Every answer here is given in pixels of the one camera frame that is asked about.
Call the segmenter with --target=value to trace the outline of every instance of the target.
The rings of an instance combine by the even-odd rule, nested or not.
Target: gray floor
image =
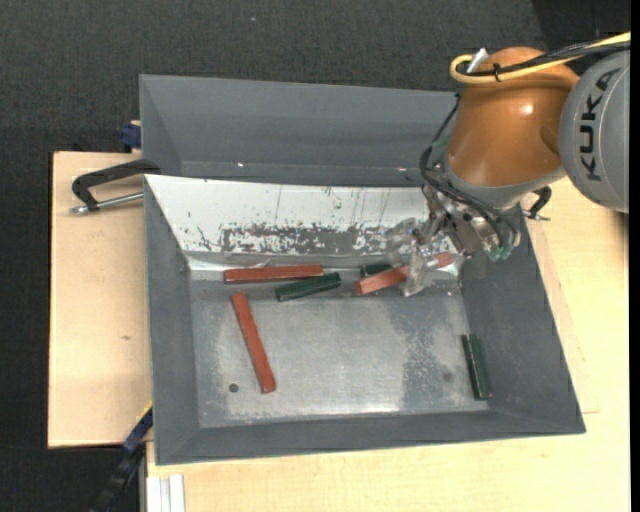
[[[45,450],[48,152],[123,151],[139,73],[449,90],[459,53],[630,23],[626,0],[0,2],[0,510],[86,510],[118,459]]]

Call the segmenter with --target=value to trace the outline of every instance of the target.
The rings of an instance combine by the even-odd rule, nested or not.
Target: red stick
[[[253,369],[256,372],[260,389],[263,393],[270,393],[276,389],[276,380],[273,377],[271,365],[269,365],[267,354],[264,351],[260,334],[258,334],[258,328],[253,320],[247,296],[244,293],[234,293],[231,296],[231,303],[233,304],[233,310],[238,319],[238,325],[242,331],[242,337],[251,356],[251,362],[253,363]]]
[[[391,270],[385,270],[360,279],[353,283],[356,295],[366,295],[367,293],[377,292],[394,284],[402,283],[407,279],[407,271],[408,267],[405,265],[404,267],[392,268]]]
[[[290,265],[288,267],[234,268],[225,270],[224,282],[257,283],[261,281],[286,281],[319,277],[323,275],[322,265]]]

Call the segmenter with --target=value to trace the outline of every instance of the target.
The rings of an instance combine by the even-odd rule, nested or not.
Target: black cable
[[[434,169],[426,169],[426,170],[437,172]],[[455,188],[453,188],[453,187],[451,187],[449,185],[445,185],[443,183],[436,182],[435,180],[433,180],[430,177],[428,177],[425,172],[422,173],[422,176],[427,181],[427,183],[431,187],[433,187],[436,191],[441,192],[442,194],[447,196],[449,199],[452,199],[453,201],[456,201],[456,202],[461,203],[461,204],[465,204],[467,206],[470,206],[474,210],[476,210],[480,214],[480,216],[489,223],[491,228],[496,233],[496,236],[498,237],[498,245],[500,247],[506,247],[507,244],[505,243],[505,239],[504,239],[504,235],[502,233],[502,230],[498,227],[498,224],[496,223],[496,221],[491,217],[491,215],[484,208],[482,208],[478,204],[474,204],[474,203],[477,202],[477,200],[475,200],[474,198],[471,198],[470,196],[468,196],[468,198],[460,197],[460,195],[459,195],[460,191],[459,190],[457,190],[457,189],[455,189]],[[500,215],[498,212],[495,212],[495,213],[497,214],[496,215],[497,218],[502,218],[502,215]]]
[[[492,68],[490,70],[473,71],[469,73],[463,70],[462,71],[458,70],[458,72],[464,76],[469,76],[469,77],[499,76],[498,74],[500,73],[511,73],[513,71],[520,71],[522,69],[539,66],[540,64],[557,62],[557,61],[561,61],[561,60],[572,58],[572,57],[585,57],[587,55],[593,55],[593,54],[613,53],[613,52],[631,48],[631,42],[628,42],[628,41],[624,43],[587,48],[587,46],[594,44],[594,42],[578,43],[571,46],[566,46],[564,48],[560,48],[559,50],[543,53],[542,55],[538,55],[537,57],[533,57],[532,59],[526,60],[524,62],[518,62],[517,64],[511,64],[509,66],[502,67],[499,64],[495,64],[494,65],[495,69]]]

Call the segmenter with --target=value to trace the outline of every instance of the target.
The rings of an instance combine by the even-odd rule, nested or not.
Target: scratched metal surface
[[[386,235],[428,215],[417,187],[320,187],[148,176],[191,268],[386,259]],[[450,249],[447,240],[442,250]]]

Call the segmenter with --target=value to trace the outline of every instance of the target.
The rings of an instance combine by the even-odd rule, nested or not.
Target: gray bin
[[[403,186],[409,197],[452,94],[143,77],[141,95],[145,158],[163,174],[206,177],[145,182],[159,464],[584,432],[522,219],[522,242],[507,261],[478,254],[459,290],[410,298],[397,289],[352,297],[357,264],[381,256],[349,252],[348,243],[301,257],[324,258],[343,287],[289,303],[275,300],[273,284],[220,280],[225,263],[272,255],[222,247],[216,256],[216,240],[204,234],[206,243],[185,245],[184,223],[215,188],[210,178],[329,192]],[[224,217],[228,205],[216,204]],[[219,222],[199,219],[187,231]],[[351,232],[345,222],[334,235]],[[229,297],[238,290],[251,301],[278,383],[273,393],[260,393],[235,324]],[[487,401],[474,400],[461,344],[468,333],[483,340]]]

